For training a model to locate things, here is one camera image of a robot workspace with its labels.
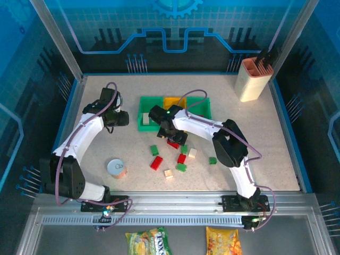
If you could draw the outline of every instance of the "white robotic arm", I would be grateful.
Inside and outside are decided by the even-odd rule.
[[[190,132],[211,141],[214,145],[217,159],[223,165],[229,167],[232,172],[240,205],[245,210],[251,210],[256,206],[260,197],[260,190],[253,185],[254,181],[249,166],[247,166],[248,173],[245,167],[248,154],[247,147],[222,129],[227,128],[246,141],[234,121],[208,120],[188,113],[177,105],[171,106],[168,110],[154,106],[149,113],[149,117],[160,125],[158,137],[166,137],[171,142],[184,145],[188,136],[186,132]]]
[[[80,122],[69,137],[53,151],[51,157],[40,160],[41,187],[45,193],[55,193],[58,163],[62,160],[58,194],[67,198],[92,201],[105,202],[109,199],[109,188],[87,182],[80,163],[92,140],[103,128],[112,133],[113,127],[129,123],[128,113],[120,111],[120,93],[117,91],[113,99],[114,92],[113,89],[103,88],[100,99],[84,108]]]
[[[218,126],[223,125],[221,121],[208,120],[206,118],[203,118],[192,113],[189,113],[189,116],[187,116],[184,109],[178,111],[175,114],[175,118],[172,120],[172,122],[177,130],[183,130],[186,132],[196,134],[210,142],[213,142],[214,133],[220,130],[220,128],[216,127],[216,125]],[[244,157],[242,159],[239,167],[230,167],[229,169],[232,172],[232,175],[236,182],[238,194],[244,198],[250,198],[251,196],[254,195],[256,187],[254,187],[252,183],[250,183],[249,181],[244,166],[245,160],[247,160],[247,157]]]

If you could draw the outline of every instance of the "gear logo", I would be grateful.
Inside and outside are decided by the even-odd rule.
[[[197,5],[202,4],[203,0],[152,0],[151,4],[154,11],[160,15],[165,14],[167,18],[172,16],[177,19],[178,16],[184,18],[184,15],[191,15],[191,11],[197,10]]]
[[[29,4],[28,0],[0,0],[0,7],[7,8],[21,26],[31,17]]]

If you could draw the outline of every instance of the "chip bag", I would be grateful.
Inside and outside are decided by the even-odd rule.
[[[238,230],[207,227],[207,255],[242,255]]]
[[[128,255],[172,255],[164,227],[125,235],[129,245]]]

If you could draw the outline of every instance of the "aluminum frame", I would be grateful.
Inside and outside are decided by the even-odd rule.
[[[129,215],[235,215],[225,213],[218,205],[222,195],[234,195],[235,192],[113,192],[115,195],[128,195],[133,199],[133,206]],[[273,204],[271,193],[263,192]],[[319,254],[336,254],[332,241],[323,220],[315,194],[300,192],[276,192],[277,207],[274,217],[278,216],[306,216],[311,229],[313,241]],[[100,215],[100,213],[80,212],[80,204],[72,201],[63,207],[55,204],[53,195],[38,194],[28,221],[26,223],[17,255],[34,254],[39,245],[39,234],[44,226],[43,217],[51,215],[74,216],[79,214]],[[243,212],[237,215],[257,215]]]
[[[302,30],[306,26],[310,16],[312,15],[315,7],[317,6],[319,0],[306,0],[305,5],[297,16],[291,30],[289,31],[286,40],[283,43],[281,52],[275,64],[273,65],[274,74],[273,78],[277,75],[278,71],[281,69],[283,63],[285,62],[288,54],[291,52],[295,42],[300,37]]]
[[[63,37],[57,23],[53,19],[51,12],[47,8],[45,1],[30,0],[30,2],[36,10],[39,18],[43,22],[54,44],[57,46],[59,52],[62,54],[66,64],[69,66],[73,76],[77,81],[80,82],[83,78],[83,73],[80,70],[80,67],[78,66],[73,53],[67,45],[67,42],[65,41],[65,38]]]

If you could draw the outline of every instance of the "green block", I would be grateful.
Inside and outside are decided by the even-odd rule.
[[[159,152],[158,152],[158,149],[157,149],[157,145],[152,145],[152,146],[150,146],[150,150],[151,150],[151,154],[152,154],[153,156],[159,155]]]
[[[209,158],[209,165],[216,165],[217,159],[215,157],[210,157]]]
[[[187,154],[187,153],[188,153],[188,145],[182,145],[181,154]]]
[[[176,169],[178,171],[185,172],[186,171],[186,165],[178,163],[177,166],[176,166]]]

